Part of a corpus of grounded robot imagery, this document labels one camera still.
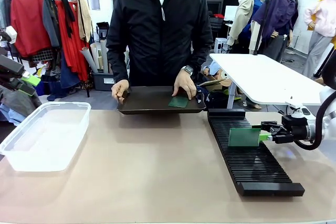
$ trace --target clear plastic container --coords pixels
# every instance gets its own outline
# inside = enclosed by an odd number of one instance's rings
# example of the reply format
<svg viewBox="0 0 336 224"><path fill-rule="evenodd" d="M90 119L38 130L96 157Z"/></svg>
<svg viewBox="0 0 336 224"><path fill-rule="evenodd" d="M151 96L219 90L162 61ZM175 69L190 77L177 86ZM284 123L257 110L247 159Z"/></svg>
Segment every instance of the clear plastic container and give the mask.
<svg viewBox="0 0 336 224"><path fill-rule="evenodd" d="M89 126L90 110L84 102L45 103L0 144L0 153L16 171L65 170Z"/></svg>

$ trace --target zipper pull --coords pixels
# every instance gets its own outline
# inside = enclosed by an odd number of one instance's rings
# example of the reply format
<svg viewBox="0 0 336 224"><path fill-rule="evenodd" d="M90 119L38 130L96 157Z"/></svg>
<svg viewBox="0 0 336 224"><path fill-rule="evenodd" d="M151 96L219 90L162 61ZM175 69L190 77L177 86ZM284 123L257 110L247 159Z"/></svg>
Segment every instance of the zipper pull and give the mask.
<svg viewBox="0 0 336 224"><path fill-rule="evenodd" d="M166 21L166 17L164 15L164 10L163 10L163 7L161 6L161 12L162 12L162 19L163 21Z"/></svg>

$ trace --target red sweater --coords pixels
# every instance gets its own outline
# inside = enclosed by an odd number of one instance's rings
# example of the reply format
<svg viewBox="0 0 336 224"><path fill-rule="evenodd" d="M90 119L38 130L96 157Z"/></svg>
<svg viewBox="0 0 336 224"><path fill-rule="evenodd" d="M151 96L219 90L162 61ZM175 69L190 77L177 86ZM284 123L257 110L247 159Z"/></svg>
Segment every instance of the red sweater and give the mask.
<svg viewBox="0 0 336 224"><path fill-rule="evenodd" d="M43 25L44 0L12 0L10 24L17 31L15 46L22 57L51 48Z"/></svg>

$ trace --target brown tabletop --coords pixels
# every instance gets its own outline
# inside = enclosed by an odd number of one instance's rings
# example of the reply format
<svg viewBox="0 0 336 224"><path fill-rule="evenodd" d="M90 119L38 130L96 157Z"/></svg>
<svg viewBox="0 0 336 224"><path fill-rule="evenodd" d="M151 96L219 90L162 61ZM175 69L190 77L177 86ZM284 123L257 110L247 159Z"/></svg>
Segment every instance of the brown tabletop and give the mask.
<svg viewBox="0 0 336 224"><path fill-rule="evenodd" d="M247 113L253 124L280 120ZM10 223L297 222L336 218L336 167L319 151L268 143L306 192L238 195L206 113L161 117L91 111L76 157L60 173L0 162L0 221Z"/></svg>

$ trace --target black jacket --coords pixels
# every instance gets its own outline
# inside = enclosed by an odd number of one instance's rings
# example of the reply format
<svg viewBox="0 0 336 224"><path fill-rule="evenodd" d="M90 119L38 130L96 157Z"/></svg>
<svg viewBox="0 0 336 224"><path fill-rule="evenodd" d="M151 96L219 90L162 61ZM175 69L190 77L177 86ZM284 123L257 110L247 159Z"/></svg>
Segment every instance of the black jacket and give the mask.
<svg viewBox="0 0 336 224"><path fill-rule="evenodd" d="M212 42L206 0L164 0L162 6L160 0L117 0L107 36L108 60L116 82L128 79L128 45L132 86L172 86L186 65L197 75Z"/></svg>

